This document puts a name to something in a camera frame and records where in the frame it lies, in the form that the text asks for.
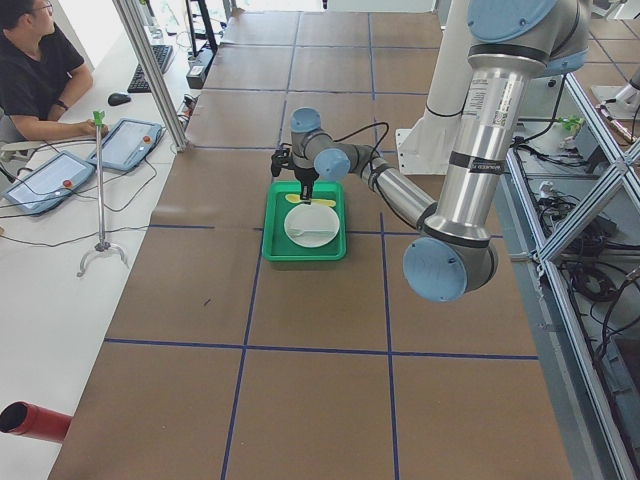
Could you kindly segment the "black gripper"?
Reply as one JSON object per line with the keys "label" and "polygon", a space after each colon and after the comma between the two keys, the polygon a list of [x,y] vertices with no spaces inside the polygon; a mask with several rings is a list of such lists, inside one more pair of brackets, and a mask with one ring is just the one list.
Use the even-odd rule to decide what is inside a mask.
{"label": "black gripper", "polygon": [[313,184],[317,180],[317,171],[314,168],[296,168],[294,175],[301,183],[300,200],[311,201],[313,197]]}

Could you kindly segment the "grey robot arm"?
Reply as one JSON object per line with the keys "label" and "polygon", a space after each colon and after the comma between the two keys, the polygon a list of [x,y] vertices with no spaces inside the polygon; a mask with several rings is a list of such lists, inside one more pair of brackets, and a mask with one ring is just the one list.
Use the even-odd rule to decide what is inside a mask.
{"label": "grey robot arm", "polygon": [[290,120],[287,161],[302,199],[318,179],[357,175],[419,234],[403,257],[415,293],[449,302],[484,286],[498,266],[485,222],[527,87],[583,65],[590,16],[588,1],[453,2],[414,127],[419,153],[448,161],[440,196],[430,197],[376,148],[333,139],[316,110],[301,108]]}

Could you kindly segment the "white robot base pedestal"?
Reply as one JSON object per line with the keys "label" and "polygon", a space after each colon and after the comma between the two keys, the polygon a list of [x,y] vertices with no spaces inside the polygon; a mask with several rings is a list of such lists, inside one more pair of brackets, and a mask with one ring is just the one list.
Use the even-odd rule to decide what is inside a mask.
{"label": "white robot base pedestal", "polygon": [[472,78],[469,6],[468,0],[450,2],[424,113],[412,128],[396,131],[399,168],[405,175],[443,175],[447,171]]}

